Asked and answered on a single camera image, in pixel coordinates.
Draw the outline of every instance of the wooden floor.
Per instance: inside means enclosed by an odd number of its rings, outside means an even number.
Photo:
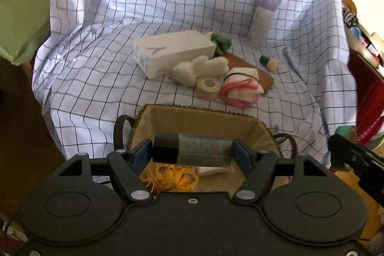
[[[375,235],[376,231],[380,227],[380,220],[378,216],[379,205],[367,193],[360,189],[360,187],[358,186],[359,178],[353,173],[353,171],[350,171],[348,173],[337,172],[336,176],[338,176],[341,180],[351,186],[364,199],[368,207],[369,215],[367,223],[365,224],[365,228],[360,238],[364,240],[372,239],[372,237]],[[369,241],[361,241],[360,243],[362,243],[363,245],[368,245]]]
[[[22,197],[64,158],[22,69],[2,59],[0,71],[0,211],[13,216]]]

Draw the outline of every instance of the green bottle cap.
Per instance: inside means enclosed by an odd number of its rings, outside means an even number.
[[[264,55],[262,55],[262,56],[260,57],[260,59],[259,59],[260,63],[261,63],[263,66],[265,66],[265,67],[266,67],[266,65],[268,64],[269,60],[270,60],[270,59],[269,59],[268,57],[264,56]]]

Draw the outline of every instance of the checkered cloth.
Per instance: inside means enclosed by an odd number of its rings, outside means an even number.
[[[261,51],[246,44],[256,1],[51,0],[51,37],[38,50],[33,90],[64,156],[105,156],[116,117],[156,103],[254,116],[272,133],[293,135],[299,153],[329,165],[327,137],[356,121],[340,0],[279,0]],[[203,101],[167,76],[147,79],[132,56],[134,39],[189,29],[231,38],[229,52],[261,68],[261,53],[277,58],[275,84],[240,110]],[[288,143],[282,149],[290,154]]]

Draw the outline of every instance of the beige tape roll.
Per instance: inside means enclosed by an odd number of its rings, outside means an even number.
[[[199,77],[195,94],[206,101],[215,100],[221,89],[221,82],[215,77]]]

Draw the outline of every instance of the small yellow sponge ball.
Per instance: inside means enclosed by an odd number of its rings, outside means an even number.
[[[266,68],[271,72],[275,72],[277,70],[278,65],[279,62],[275,58],[272,58],[268,61]]]

